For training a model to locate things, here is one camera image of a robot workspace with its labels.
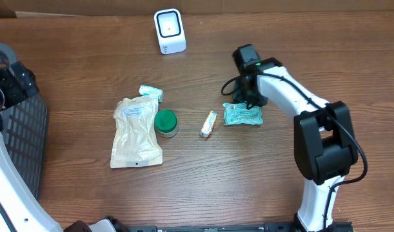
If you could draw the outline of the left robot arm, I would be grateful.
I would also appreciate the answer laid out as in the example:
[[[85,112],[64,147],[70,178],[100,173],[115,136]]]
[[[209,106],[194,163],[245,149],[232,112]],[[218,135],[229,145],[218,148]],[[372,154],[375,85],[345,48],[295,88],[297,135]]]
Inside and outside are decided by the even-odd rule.
[[[16,62],[0,69],[0,229],[2,231],[115,231],[105,218],[87,225],[81,220],[63,229],[36,201],[10,158],[2,135],[1,112],[39,93],[35,75]]]

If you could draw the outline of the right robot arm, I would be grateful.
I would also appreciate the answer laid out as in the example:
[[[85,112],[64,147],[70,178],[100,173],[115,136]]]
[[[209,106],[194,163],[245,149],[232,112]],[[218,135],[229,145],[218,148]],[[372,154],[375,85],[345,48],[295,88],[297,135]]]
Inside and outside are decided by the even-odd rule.
[[[230,92],[247,110],[274,102],[293,121],[294,159],[304,177],[299,210],[293,222],[265,224],[266,231],[353,231],[350,222],[335,222],[332,212],[346,175],[362,153],[355,140],[348,107],[330,103],[297,82],[274,57],[261,59],[252,44],[232,54],[239,71]]]

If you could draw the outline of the orange white small box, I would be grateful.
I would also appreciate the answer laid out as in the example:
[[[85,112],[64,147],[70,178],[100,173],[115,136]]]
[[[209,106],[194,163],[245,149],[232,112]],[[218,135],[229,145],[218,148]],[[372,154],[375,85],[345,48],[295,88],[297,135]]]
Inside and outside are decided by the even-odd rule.
[[[204,138],[208,138],[212,133],[215,127],[215,121],[217,118],[217,114],[212,110],[209,112],[204,124],[202,125],[200,136]]]

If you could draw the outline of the green wet wipes pack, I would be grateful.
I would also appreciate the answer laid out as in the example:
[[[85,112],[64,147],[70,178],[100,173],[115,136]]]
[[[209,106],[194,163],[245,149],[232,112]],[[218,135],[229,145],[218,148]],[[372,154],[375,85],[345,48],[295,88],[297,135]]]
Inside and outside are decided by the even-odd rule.
[[[247,109],[246,103],[229,103],[225,102],[224,107],[224,125],[233,126],[238,124],[261,125],[263,124],[261,107],[254,106]]]

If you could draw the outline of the clear bag beige contents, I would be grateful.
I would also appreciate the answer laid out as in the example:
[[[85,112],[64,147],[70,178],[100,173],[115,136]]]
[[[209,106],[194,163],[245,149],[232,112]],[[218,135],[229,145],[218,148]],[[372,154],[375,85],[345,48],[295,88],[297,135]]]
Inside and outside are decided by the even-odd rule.
[[[163,163],[163,151],[157,143],[154,118],[158,112],[156,97],[124,98],[113,113],[116,132],[110,159],[111,168],[138,168]]]

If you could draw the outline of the teal white tissue pack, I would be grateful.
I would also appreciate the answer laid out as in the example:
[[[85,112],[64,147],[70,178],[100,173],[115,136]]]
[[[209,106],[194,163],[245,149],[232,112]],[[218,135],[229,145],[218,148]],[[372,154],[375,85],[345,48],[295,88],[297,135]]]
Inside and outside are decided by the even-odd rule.
[[[140,85],[139,94],[142,96],[151,95],[158,98],[159,102],[163,102],[164,100],[164,92],[156,87],[148,86],[148,85]]]

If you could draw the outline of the green lid jar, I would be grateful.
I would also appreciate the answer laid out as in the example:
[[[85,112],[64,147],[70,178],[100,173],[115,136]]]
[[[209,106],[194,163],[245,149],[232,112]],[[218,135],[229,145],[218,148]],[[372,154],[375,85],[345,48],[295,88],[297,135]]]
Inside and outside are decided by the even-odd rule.
[[[174,137],[179,131],[177,116],[171,110],[158,111],[154,123],[157,131],[166,138]]]

